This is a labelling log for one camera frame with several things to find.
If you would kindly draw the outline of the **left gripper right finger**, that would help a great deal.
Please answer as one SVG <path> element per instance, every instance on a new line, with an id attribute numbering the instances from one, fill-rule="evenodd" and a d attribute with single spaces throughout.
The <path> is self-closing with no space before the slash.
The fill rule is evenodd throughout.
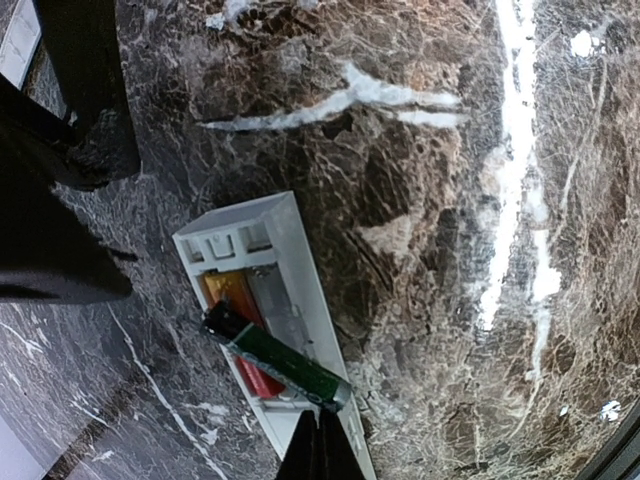
<path id="1" fill-rule="evenodd" d="M 335 413 L 327 410 L 320 412 L 319 438 L 321 479 L 365 479 L 342 424 Z"/>

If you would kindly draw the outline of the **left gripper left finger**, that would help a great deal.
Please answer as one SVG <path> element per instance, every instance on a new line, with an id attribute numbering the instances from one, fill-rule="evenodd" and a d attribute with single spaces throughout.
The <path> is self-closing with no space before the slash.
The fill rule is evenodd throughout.
<path id="1" fill-rule="evenodd" d="M 321 477 L 319 433 L 315 412 L 304 411 L 300 415 L 276 480 L 316 480 Z"/>

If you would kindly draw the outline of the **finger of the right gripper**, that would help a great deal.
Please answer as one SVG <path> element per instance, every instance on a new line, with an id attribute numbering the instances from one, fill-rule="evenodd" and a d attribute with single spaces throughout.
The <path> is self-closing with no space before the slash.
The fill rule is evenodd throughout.
<path id="1" fill-rule="evenodd" d="M 141 159 L 127 101 L 113 1 L 36 1 L 71 138 L 63 142 L 70 184 L 99 188 L 135 176 Z"/>
<path id="2" fill-rule="evenodd" d="M 1 80 L 1 300 L 92 304 L 120 300 L 130 280 L 111 251 L 51 191 L 85 187 L 68 158 L 74 130 Z"/>

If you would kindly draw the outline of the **white battery cover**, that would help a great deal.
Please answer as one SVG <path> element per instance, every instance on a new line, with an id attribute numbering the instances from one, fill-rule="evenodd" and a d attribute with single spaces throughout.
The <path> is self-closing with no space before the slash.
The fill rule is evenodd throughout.
<path id="1" fill-rule="evenodd" d="M 41 41 L 40 23 L 32 0 L 19 0 L 1 42 L 1 74 L 22 89 Z"/>

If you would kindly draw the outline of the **green battery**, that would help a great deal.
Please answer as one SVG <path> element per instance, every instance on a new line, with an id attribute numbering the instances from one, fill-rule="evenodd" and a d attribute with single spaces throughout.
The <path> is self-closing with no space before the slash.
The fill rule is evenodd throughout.
<path id="1" fill-rule="evenodd" d="M 322 409 L 337 413 L 345 408 L 352 396 L 346 380 L 271 337 L 276 348 L 269 358 L 270 376 Z"/>

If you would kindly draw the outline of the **red battery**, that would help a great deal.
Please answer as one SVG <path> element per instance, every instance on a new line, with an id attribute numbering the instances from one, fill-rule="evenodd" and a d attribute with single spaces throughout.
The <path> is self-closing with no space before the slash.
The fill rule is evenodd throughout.
<path id="1" fill-rule="evenodd" d="M 246 275 L 241 271 L 205 273 L 209 307 L 204 330 L 236 357 L 236 363 L 251 394 L 272 399 L 286 387 L 269 375 L 271 349 L 276 341 L 264 328 Z"/>

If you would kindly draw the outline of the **white remote control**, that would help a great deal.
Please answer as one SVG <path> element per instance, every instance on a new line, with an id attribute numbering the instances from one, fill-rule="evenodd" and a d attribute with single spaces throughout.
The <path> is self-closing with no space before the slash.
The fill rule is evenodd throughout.
<path id="1" fill-rule="evenodd" d="M 273 337 L 347 380 L 345 362 L 292 191 L 211 210 L 173 235 L 203 310 L 226 297 Z M 221 347 L 259 425 L 284 459 L 313 405 Z M 377 479 L 356 401 L 338 414 L 365 479 Z"/>

